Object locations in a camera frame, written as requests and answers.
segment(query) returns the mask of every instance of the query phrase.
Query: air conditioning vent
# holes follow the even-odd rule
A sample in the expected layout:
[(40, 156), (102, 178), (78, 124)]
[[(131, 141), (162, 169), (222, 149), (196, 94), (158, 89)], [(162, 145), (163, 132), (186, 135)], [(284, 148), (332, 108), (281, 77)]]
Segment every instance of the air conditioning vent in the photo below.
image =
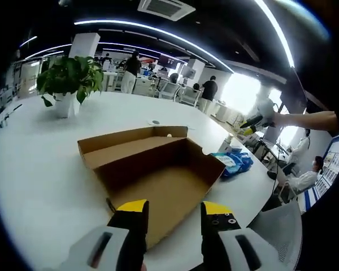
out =
[(177, 0), (141, 0), (138, 6), (138, 11), (157, 15), (172, 21), (178, 21), (195, 10), (194, 7)]

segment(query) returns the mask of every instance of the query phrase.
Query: open cardboard box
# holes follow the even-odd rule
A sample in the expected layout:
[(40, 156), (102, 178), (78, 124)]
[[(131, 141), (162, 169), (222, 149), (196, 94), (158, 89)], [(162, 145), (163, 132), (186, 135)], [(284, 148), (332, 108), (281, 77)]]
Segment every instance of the open cardboard box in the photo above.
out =
[(78, 146), (116, 209), (134, 200), (149, 201), (148, 248), (201, 202), (225, 168), (215, 157), (203, 154), (187, 138), (187, 127), (181, 126), (105, 134), (79, 140)]

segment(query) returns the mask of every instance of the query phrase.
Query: ceiling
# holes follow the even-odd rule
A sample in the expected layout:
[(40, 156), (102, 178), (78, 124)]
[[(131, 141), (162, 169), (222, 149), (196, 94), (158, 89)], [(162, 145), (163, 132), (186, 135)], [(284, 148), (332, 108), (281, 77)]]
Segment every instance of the ceiling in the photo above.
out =
[[(80, 20), (110, 19), (132, 21), (165, 30), (200, 46), (221, 60), (245, 63), (285, 78), (291, 73), (280, 39), (255, 0), (182, 0), (195, 7), (196, 11), (178, 21), (139, 12), (139, 2), (140, 0), (62, 1), (65, 7), (50, 7), (49, 12), (35, 23), (23, 41), (32, 36), (38, 38), (21, 48), (21, 57), (71, 43), (76, 33), (97, 32), (101, 42), (145, 47), (175, 57), (206, 59), (217, 69), (228, 71), (203, 51), (153, 30), (121, 24), (74, 25), (74, 22)], [(312, 78), (309, 70), (314, 69), (313, 66), (317, 69), (324, 65), (324, 57), (319, 55), (323, 56), (329, 51), (326, 39), (319, 37), (313, 26), (306, 24), (307, 20), (299, 19), (298, 14), (286, 4), (270, 0), (264, 2), (284, 32), (304, 88), (317, 96), (316, 88), (312, 80), (309, 80)], [(108, 47), (123, 49), (122, 46), (98, 45), (97, 51)], [(68, 51), (69, 47), (60, 50)], [(148, 51), (143, 53), (158, 56)]]

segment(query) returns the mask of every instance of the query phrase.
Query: green plant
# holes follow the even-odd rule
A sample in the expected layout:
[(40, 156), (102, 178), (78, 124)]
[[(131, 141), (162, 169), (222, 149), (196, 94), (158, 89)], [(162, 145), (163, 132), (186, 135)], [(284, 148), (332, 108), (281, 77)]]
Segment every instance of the green plant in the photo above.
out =
[(63, 57), (53, 64), (51, 68), (39, 75), (37, 88), (46, 107), (53, 104), (44, 97), (44, 94), (73, 94), (80, 104), (91, 92), (102, 90), (104, 74), (102, 67), (91, 57), (75, 58)]

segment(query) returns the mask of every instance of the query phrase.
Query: round white table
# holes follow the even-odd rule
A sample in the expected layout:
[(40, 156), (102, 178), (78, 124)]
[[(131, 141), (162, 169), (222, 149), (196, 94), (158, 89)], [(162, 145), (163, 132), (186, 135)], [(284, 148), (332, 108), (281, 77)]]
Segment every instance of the round white table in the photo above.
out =
[[(0, 213), (22, 257), (34, 269), (56, 268), (69, 248), (109, 219), (106, 193), (81, 160), (77, 140), (149, 126), (186, 125), (188, 137), (217, 152), (227, 132), (196, 108), (122, 93), (93, 94), (71, 119), (57, 119), (40, 97), (23, 104), (0, 129)], [(232, 145), (248, 150), (236, 139)], [(254, 161), (248, 172), (217, 182), (206, 200), (228, 206), (246, 227), (271, 195), (273, 180)], [(145, 255), (148, 271), (189, 270), (202, 262), (199, 206)]]

